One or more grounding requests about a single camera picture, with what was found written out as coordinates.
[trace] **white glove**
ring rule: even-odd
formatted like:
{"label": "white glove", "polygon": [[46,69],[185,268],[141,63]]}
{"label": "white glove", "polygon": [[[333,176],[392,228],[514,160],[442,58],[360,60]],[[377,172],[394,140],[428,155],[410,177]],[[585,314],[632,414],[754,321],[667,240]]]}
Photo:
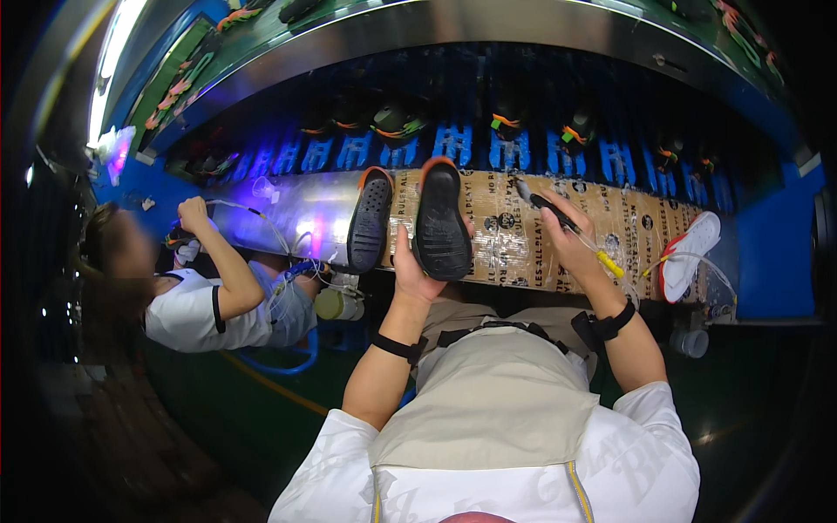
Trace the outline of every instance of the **white glove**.
{"label": "white glove", "polygon": [[199,252],[201,252],[201,243],[194,239],[187,245],[181,245],[174,252],[174,258],[177,260],[177,264],[185,267],[188,262],[195,261]]}

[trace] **beige apron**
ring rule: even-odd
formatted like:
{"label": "beige apron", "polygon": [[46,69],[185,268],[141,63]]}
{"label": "beige apron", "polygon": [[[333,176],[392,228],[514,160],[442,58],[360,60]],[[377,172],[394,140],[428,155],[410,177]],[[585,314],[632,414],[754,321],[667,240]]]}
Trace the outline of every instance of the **beige apron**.
{"label": "beige apron", "polygon": [[[416,398],[369,447],[378,466],[488,470],[566,464],[593,521],[575,463],[598,394],[542,338],[515,327],[475,331],[430,353]],[[377,490],[377,474],[373,474]],[[372,521],[380,519],[376,496]]]}

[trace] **green floor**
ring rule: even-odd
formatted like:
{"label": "green floor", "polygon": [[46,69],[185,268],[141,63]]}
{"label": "green floor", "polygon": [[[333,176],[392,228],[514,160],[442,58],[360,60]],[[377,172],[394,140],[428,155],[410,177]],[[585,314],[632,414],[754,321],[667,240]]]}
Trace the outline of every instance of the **green floor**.
{"label": "green floor", "polygon": [[[322,415],[218,353],[181,354],[145,343],[151,382],[170,414],[230,481],[270,508],[310,449]],[[711,332],[700,360],[664,351],[675,404],[701,466],[695,521],[733,515],[769,471],[787,438],[806,346],[798,337],[725,329]],[[324,408],[339,408],[359,357],[324,350],[309,370],[274,382]],[[608,407],[621,395],[606,360],[592,388]]]}

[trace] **person's left hand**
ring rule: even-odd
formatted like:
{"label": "person's left hand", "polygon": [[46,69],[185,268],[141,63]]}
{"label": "person's left hand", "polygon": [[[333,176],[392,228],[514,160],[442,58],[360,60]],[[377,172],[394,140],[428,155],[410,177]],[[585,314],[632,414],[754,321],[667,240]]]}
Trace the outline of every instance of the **person's left hand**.
{"label": "person's left hand", "polygon": [[[462,217],[468,235],[474,237],[474,224]],[[417,300],[423,305],[429,306],[433,299],[442,292],[445,281],[437,281],[427,276],[419,266],[410,250],[410,237],[407,228],[403,224],[398,225],[398,239],[395,242],[395,255],[393,256],[395,266],[395,295],[404,296]]]}

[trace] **dark hair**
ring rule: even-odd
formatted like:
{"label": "dark hair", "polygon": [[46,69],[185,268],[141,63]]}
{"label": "dark hair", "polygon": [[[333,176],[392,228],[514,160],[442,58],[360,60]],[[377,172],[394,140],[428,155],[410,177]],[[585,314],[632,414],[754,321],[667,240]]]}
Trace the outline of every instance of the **dark hair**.
{"label": "dark hair", "polygon": [[118,212],[114,202],[97,207],[79,243],[81,333],[85,352],[90,351],[85,354],[89,363],[124,362],[145,309],[155,297],[151,278],[113,275],[113,259],[125,247],[125,235],[115,219]]}

